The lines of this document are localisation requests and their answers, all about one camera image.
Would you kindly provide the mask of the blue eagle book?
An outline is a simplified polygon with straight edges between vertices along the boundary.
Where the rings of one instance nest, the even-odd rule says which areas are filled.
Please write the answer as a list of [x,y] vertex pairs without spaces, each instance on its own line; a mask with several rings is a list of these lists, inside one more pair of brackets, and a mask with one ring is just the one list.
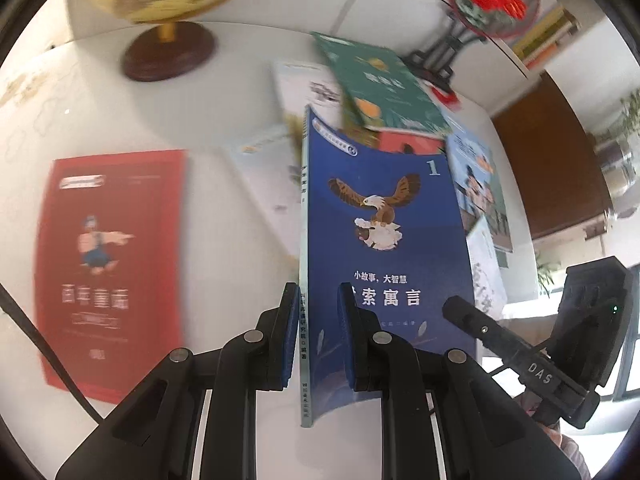
[[420,350],[476,352],[447,322],[451,296],[473,299],[468,246],[446,158],[387,153],[349,140],[305,110],[299,287],[300,410],[322,415],[363,400],[349,387],[338,288],[386,332]]

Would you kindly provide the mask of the green insect book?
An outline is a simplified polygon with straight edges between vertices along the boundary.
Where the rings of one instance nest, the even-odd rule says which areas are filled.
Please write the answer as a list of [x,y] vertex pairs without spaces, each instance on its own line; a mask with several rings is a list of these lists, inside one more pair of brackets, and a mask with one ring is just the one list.
[[320,32],[311,36],[341,86],[349,125],[435,139],[451,132],[439,107],[393,50]]

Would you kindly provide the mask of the light blue cartoon book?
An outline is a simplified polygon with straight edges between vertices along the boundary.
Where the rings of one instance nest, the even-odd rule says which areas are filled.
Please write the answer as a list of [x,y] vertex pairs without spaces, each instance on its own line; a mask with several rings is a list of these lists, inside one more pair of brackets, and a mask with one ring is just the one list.
[[454,119],[448,122],[452,133],[447,136],[446,155],[465,232],[484,217],[495,248],[512,252],[506,204],[491,150]]

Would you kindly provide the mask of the brown wooden cabinet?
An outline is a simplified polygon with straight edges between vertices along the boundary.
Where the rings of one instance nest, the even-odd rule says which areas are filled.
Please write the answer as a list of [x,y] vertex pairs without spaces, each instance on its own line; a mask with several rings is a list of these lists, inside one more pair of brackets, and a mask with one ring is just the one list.
[[548,73],[492,118],[534,240],[606,214],[612,200],[596,153]]

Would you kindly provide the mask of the red cover book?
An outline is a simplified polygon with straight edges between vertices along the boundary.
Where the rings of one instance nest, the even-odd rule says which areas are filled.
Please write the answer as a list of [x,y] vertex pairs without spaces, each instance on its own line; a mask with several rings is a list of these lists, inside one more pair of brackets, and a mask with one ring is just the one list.
[[80,391],[119,403],[182,344],[186,153],[54,162],[39,222],[37,327]]

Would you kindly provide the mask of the potted green plant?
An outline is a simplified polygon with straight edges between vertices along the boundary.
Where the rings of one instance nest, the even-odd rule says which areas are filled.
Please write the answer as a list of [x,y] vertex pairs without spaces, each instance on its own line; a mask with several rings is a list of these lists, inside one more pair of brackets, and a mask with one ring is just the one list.
[[596,155],[611,196],[612,215],[628,218],[639,208],[639,89],[620,104],[618,117],[597,136]]

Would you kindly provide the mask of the white book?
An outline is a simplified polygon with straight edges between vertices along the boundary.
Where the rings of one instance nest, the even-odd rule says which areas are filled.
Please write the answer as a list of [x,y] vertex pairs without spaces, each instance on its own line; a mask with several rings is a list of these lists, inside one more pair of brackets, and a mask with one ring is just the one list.
[[227,155],[248,195],[285,253],[299,257],[300,167],[306,108],[343,128],[342,90],[328,66],[277,61],[272,66],[278,121],[228,145]]

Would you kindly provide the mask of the red flower embroidery fan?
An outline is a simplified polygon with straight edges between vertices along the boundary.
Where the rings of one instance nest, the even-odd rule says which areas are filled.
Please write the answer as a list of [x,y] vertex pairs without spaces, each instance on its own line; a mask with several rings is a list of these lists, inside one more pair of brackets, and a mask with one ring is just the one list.
[[454,61],[467,47],[520,36],[534,24],[540,0],[448,0],[449,24],[437,40],[402,60],[414,76],[448,91]]

